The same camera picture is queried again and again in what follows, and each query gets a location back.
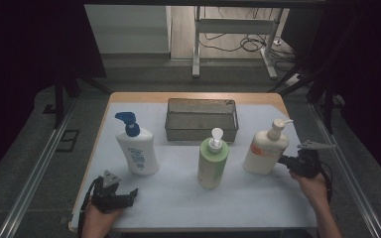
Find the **white bottle with blue pump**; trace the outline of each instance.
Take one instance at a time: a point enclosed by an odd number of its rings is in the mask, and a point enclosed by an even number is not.
[[[133,112],[116,113],[115,118],[125,122],[125,130],[116,135],[116,140],[126,157],[129,171],[137,175],[152,175],[160,165],[154,150],[154,136],[136,123]]]

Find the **wall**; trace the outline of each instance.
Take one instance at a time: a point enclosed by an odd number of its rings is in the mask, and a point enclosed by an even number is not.
[[[101,54],[169,53],[170,6],[85,5]]]

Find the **white tabletop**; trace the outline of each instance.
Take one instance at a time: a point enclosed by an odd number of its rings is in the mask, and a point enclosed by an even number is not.
[[[97,138],[94,153],[78,193],[73,218],[76,230],[79,209],[90,184],[105,170],[120,176],[117,194],[139,188],[132,207],[114,223],[113,229],[135,231],[271,230],[316,227],[316,218],[299,184],[283,165],[268,176],[247,173],[242,163],[253,135],[268,130],[276,118],[288,119],[271,105],[236,104],[239,130],[220,186],[206,189],[197,182],[198,142],[169,142],[166,138],[166,103],[111,103]],[[128,171],[126,159],[115,139],[124,123],[114,115],[132,111],[137,123],[154,134],[160,169],[151,176]],[[290,139],[287,156],[297,155],[300,144],[295,127],[283,133]]]

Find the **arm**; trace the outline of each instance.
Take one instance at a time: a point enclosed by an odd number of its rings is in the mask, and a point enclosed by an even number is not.
[[[123,209],[108,214],[101,213],[91,202],[85,208],[82,238],[104,238],[114,221],[123,213]]]
[[[290,175],[299,182],[302,192],[308,198],[309,203],[315,211],[320,238],[342,237],[327,203],[326,185],[323,176],[318,174],[315,178],[304,178],[293,172],[290,172]]]

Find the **lotion bottle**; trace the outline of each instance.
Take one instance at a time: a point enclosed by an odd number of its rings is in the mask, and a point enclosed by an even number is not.
[[[159,168],[154,151],[154,136],[136,123],[133,112],[116,113],[115,118],[125,122],[125,130],[116,135],[116,140],[125,155],[131,173],[151,175]]]
[[[228,145],[221,140],[223,131],[212,129],[212,138],[205,139],[199,147],[197,180],[205,188],[219,186],[228,157]]]
[[[289,146],[289,138],[281,133],[287,123],[275,119],[269,131],[260,131],[253,137],[243,168],[249,173],[267,175],[277,164],[284,151]]]

